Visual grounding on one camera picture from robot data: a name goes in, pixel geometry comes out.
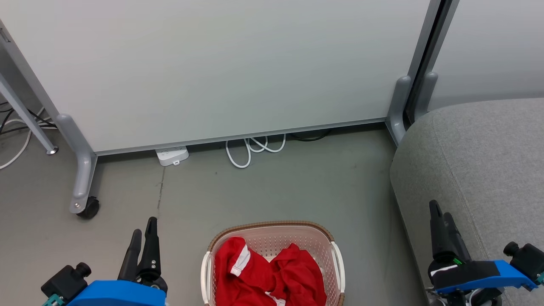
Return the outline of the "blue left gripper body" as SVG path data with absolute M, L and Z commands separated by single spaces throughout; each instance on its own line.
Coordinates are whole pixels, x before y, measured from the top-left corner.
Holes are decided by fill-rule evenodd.
M 96 280 L 68 306 L 165 306 L 166 294 L 155 287 L 125 280 Z

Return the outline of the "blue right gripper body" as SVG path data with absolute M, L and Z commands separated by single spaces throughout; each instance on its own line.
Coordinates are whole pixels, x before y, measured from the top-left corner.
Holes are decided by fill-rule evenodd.
M 511 261 L 484 260 L 432 263 L 429 294 L 441 306 L 499 306 L 506 287 L 538 288 L 538 255 L 515 254 Z

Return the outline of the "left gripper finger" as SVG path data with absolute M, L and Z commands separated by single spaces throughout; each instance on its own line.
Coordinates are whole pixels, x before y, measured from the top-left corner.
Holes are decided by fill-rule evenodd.
M 141 255 L 140 263 L 137 266 L 136 282 L 167 293 L 167 283 L 161 276 L 161 250 L 156 217 L 148 219 Z
M 135 229 L 130 244 L 125 252 L 121 269 L 118 274 L 118 280 L 135 281 L 138 269 L 138 258 L 141 251 L 142 231 Z

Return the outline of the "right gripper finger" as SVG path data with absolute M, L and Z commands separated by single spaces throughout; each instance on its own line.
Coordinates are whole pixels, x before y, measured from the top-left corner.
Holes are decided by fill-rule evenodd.
M 439 203 L 436 200 L 431 200 L 429 210 L 433 255 L 451 255 L 450 240 Z
M 448 231 L 448 237 L 451 243 L 451 246 L 455 249 L 455 254 L 459 260 L 471 260 L 468 248 L 464 243 L 464 240 L 460 234 L 459 229 L 457 228 L 454 218 L 449 212 L 444 213 L 443 215 L 445 220 L 445 226 Z

